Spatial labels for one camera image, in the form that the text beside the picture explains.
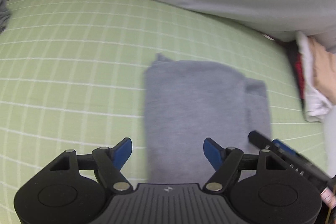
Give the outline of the red black folded garment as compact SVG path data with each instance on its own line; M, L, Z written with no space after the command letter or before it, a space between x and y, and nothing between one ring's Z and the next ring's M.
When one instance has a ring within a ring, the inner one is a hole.
M297 85L301 107L302 110L305 111L305 80L303 77L301 54L299 53L298 45L295 41L286 44L286 54Z

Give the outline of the beige folded garment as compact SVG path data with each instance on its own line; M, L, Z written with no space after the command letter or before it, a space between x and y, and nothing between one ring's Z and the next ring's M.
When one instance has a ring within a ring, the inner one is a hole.
M309 47L313 56L313 85L335 105L335 55L312 37Z

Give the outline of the grey sweatshirt garment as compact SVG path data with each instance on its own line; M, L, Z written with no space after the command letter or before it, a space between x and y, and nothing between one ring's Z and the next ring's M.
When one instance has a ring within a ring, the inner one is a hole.
M145 89L149 183L204 184L214 173L203 153L206 138L257 153L248 134L271 136L265 83L229 66L158 54Z

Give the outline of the dark grey crumpled garment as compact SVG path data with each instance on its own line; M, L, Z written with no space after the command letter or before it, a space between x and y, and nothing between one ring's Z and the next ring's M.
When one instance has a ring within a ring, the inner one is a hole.
M6 0L0 0L0 33L2 33L8 24L11 12L7 8Z

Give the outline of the white folded garment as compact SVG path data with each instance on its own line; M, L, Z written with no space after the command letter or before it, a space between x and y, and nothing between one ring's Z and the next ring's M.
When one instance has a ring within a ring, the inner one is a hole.
M304 79L304 117L307 122L323 122L332 109L331 102L314 87L313 54L309 46L309 38L301 31L295 33L298 51L301 54Z

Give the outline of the green grid bed sheet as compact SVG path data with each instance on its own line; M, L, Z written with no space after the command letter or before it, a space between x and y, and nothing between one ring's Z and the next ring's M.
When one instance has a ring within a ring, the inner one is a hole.
M284 50L228 19L149 0L11 0L1 33L1 223L17 190L66 149L131 138L122 169L147 178L143 73L157 53L208 60L265 82L272 134L327 170L321 123L304 120Z

